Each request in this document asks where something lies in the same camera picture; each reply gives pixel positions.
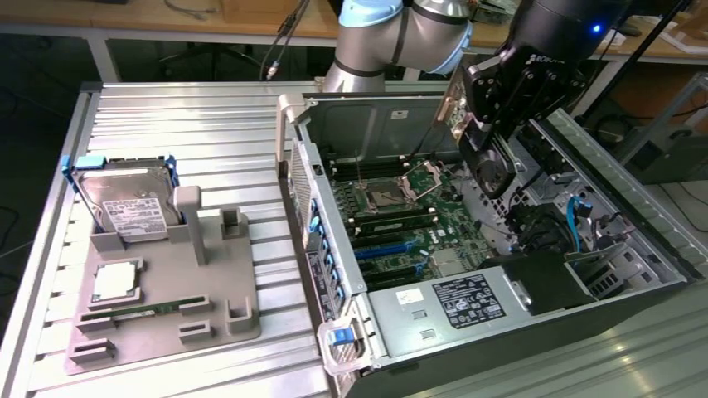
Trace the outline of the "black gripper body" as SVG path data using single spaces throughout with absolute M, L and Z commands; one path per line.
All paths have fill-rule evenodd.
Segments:
M 532 66 L 576 69 L 628 6 L 628 1 L 521 1 L 497 50 L 501 73 L 520 75 Z

